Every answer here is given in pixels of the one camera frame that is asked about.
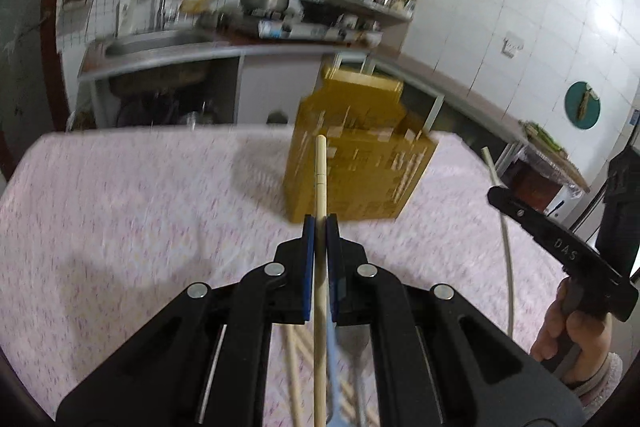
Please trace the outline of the person's right hand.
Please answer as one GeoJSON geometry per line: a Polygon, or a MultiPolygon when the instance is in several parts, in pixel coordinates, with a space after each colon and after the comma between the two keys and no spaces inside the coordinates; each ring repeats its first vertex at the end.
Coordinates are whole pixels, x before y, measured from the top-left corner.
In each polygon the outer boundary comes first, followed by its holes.
{"type": "Polygon", "coordinates": [[[612,341],[612,315],[606,314],[603,319],[598,319],[580,310],[565,315],[562,304],[567,285],[568,278],[565,277],[544,316],[544,323],[529,354],[538,362],[552,359],[559,350],[559,338],[567,333],[580,348],[574,365],[561,377],[561,381],[570,386],[590,381],[605,366],[612,341]]]}

